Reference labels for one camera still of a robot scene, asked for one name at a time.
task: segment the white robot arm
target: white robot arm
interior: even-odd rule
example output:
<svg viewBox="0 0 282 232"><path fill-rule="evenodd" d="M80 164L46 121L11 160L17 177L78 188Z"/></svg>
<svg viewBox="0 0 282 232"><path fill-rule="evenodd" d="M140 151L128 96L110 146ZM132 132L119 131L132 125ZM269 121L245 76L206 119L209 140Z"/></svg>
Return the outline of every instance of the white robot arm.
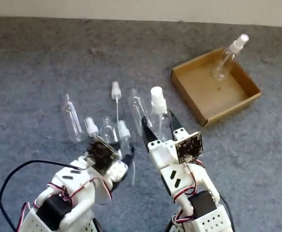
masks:
<svg viewBox="0 0 282 232"><path fill-rule="evenodd" d="M200 132L188 134L170 111L174 140L162 142L142 120L148 153L169 195L179 205L166 232L234 232L220 195L204 167L194 164L203 153Z"/></svg>
<svg viewBox="0 0 282 232"><path fill-rule="evenodd" d="M48 188L34 201L34 207L24 220L23 207L18 227L13 228L14 231L102 231L91 209L94 204L112 201L111 191L124 179L133 161L134 148L119 160L116 152L118 145L108 145L98 136L94 140L89 151L54 175Z"/></svg>

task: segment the cardboard tray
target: cardboard tray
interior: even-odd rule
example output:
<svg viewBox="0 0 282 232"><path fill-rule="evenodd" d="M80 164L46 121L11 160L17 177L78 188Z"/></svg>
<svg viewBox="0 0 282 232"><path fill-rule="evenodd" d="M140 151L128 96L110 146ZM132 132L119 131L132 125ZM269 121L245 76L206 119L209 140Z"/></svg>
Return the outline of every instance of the cardboard tray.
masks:
<svg viewBox="0 0 282 232"><path fill-rule="evenodd" d="M202 126L208 126L244 108L260 97L260 89L234 62L230 74L218 81L211 70L223 49L206 53L172 69L171 78Z"/></svg>

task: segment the bottle cap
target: bottle cap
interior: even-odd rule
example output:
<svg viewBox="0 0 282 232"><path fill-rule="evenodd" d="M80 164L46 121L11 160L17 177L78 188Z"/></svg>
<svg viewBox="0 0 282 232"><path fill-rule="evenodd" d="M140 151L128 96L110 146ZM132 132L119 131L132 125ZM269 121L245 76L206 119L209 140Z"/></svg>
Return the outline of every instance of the bottle cap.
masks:
<svg viewBox="0 0 282 232"><path fill-rule="evenodd" d="M231 52L233 52L234 54L237 54L240 52L240 50L242 50L242 48L244 47L244 45L248 42L249 37L246 34L241 34L240 37L238 37L237 40L235 40L231 45L230 45L230 50Z"/></svg>
<svg viewBox="0 0 282 232"><path fill-rule="evenodd" d="M121 98L121 90L119 88L119 83L117 81L112 82L112 99L116 99L116 96L118 99Z"/></svg>
<svg viewBox="0 0 282 232"><path fill-rule="evenodd" d="M131 134L129 129L126 126L126 123L124 120L120 120L118 122L118 131L119 131L119 137L120 139L122 138L127 138L130 139L131 138Z"/></svg>
<svg viewBox="0 0 282 232"><path fill-rule="evenodd" d="M156 86L151 88L151 106L154 114L162 115L166 112L166 101L163 97L163 90Z"/></svg>
<svg viewBox="0 0 282 232"><path fill-rule="evenodd" d="M87 129L87 133L89 134L90 137L93 137L93 136L99 134L98 127L94 123L92 117L87 117L85 119L85 125L86 125L86 129Z"/></svg>

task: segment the gray carpet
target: gray carpet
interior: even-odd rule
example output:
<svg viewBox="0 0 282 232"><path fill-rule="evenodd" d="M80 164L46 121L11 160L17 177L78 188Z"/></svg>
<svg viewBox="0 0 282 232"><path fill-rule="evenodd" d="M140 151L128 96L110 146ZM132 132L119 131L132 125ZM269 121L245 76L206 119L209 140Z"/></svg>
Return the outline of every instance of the gray carpet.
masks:
<svg viewBox="0 0 282 232"><path fill-rule="evenodd" d="M202 128L171 84L171 68L241 33L250 41L240 64L262 90L250 107ZM237 231L282 232L282 28L176 22L0 18L0 187L7 174L30 159L68 163L86 143L74 145L60 111L69 92L81 116L115 116L111 81L123 93L164 89L168 106L190 132L203 133L204 161L232 208ZM96 207L107 232L163 231L176 206L138 138L136 184L131 176L110 206ZM32 165L16 174L4 205L16 224L23 202L32 202L58 171ZM10 231L0 213L0 232Z"/></svg>

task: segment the white wall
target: white wall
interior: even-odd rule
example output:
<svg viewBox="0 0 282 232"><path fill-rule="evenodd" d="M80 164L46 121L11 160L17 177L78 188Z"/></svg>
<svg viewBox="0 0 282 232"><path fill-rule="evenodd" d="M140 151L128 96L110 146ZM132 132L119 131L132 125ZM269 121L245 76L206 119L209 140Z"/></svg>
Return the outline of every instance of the white wall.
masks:
<svg viewBox="0 0 282 232"><path fill-rule="evenodd" d="M0 16L282 26L282 0L0 0Z"/></svg>

